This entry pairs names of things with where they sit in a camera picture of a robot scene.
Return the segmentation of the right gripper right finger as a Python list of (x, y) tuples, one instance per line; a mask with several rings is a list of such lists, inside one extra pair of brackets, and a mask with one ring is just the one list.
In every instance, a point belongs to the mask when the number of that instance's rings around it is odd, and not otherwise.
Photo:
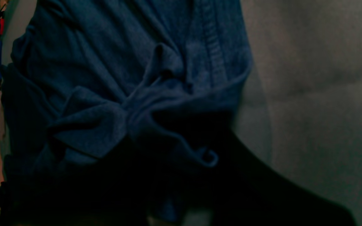
[(356, 226), (350, 210), (286, 179), (227, 127), (182, 130), (192, 147), (219, 157), (195, 177), (186, 199), (212, 214), (210, 226)]

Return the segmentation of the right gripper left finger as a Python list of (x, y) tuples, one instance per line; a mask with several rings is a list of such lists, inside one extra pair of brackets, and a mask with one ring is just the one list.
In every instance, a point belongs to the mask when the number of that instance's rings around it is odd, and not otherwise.
[(47, 182), (9, 181), (3, 226), (148, 226), (157, 162), (123, 139), (102, 160)]

